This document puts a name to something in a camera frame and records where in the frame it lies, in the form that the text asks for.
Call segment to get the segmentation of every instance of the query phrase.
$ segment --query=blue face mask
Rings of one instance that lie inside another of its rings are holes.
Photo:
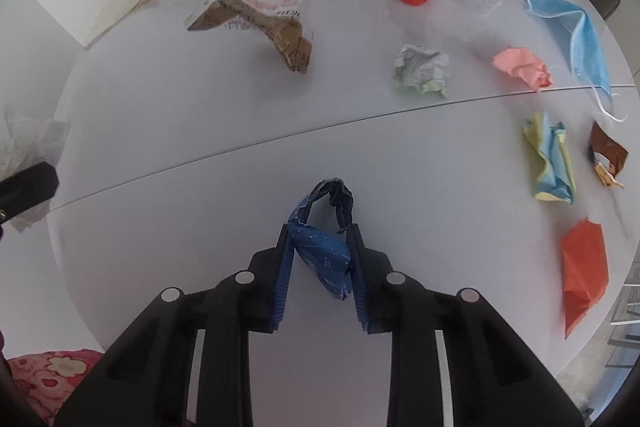
[[[600,110],[613,120],[623,121],[613,117],[602,107],[598,91],[595,89],[602,89],[611,100],[607,63],[596,29],[584,8],[565,0],[526,1],[525,10],[546,19],[556,41],[568,53],[571,74],[581,84],[593,86]]]

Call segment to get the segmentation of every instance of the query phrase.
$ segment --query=brown wrapper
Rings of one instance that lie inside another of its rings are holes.
[[[209,30],[241,16],[273,41],[291,71],[306,73],[312,44],[302,35],[302,24],[293,17],[264,15],[241,0],[217,0],[210,3],[188,26],[188,30]]]
[[[615,177],[624,168],[628,154],[622,145],[607,136],[597,122],[593,122],[589,140],[589,158],[603,185],[623,188]]]

